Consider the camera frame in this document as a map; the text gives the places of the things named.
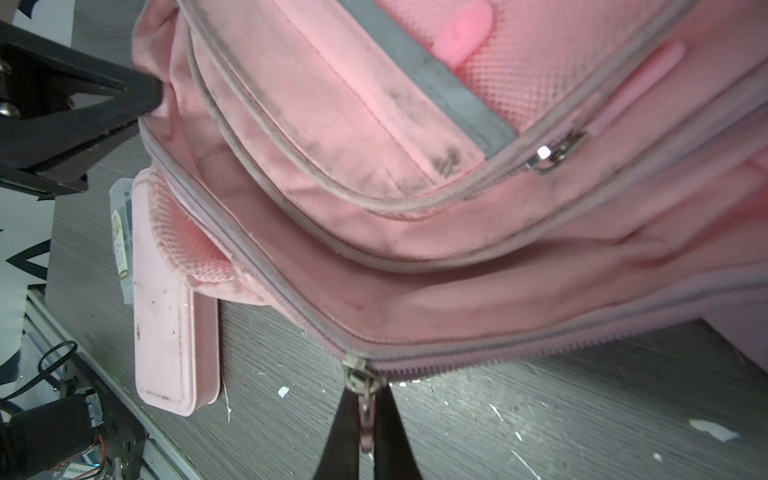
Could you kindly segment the pink student backpack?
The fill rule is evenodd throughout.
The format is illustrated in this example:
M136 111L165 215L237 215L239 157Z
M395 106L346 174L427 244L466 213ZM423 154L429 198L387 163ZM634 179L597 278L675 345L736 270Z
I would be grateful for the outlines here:
M763 1L149 1L149 228L376 375L702 319L767 363Z

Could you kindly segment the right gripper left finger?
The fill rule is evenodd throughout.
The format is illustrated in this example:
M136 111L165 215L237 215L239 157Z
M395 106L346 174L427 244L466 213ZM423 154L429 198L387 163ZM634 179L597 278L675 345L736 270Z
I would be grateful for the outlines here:
M313 479L358 480L359 460L359 395L345 388Z

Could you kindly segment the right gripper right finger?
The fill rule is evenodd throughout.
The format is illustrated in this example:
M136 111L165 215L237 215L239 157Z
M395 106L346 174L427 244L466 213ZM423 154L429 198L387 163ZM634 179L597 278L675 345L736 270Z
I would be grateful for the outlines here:
M375 395L374 479L422 480L391 387Z

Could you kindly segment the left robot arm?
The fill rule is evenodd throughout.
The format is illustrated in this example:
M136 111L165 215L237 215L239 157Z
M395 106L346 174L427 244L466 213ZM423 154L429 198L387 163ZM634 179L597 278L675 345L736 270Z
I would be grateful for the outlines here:
M138 132L162 86L151 75L86 55L9 23L1 25L1 185L43 199L82 193L88 172ZM67 363L67 352L2 398L1 476L27 479L103 446L96 393L23 410L16 397Z

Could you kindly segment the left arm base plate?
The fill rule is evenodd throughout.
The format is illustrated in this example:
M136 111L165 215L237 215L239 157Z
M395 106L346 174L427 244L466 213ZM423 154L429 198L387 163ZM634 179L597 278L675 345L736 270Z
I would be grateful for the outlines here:
M67 393L88 390L101 401L103 421L96 432L105 442L105 467L89 479L139 479L147 438L143 425L78 354L64 366L63 382Z

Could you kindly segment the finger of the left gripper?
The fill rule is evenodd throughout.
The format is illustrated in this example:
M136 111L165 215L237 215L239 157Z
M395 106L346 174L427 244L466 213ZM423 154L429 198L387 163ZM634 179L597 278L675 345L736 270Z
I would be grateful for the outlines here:
M155 77L1 24L1 109L6 118L112 129L157 108Z
M37 198L83 193L89 188L88 171L137 134L138 122L134 120L30 167L1 165L1 188Z

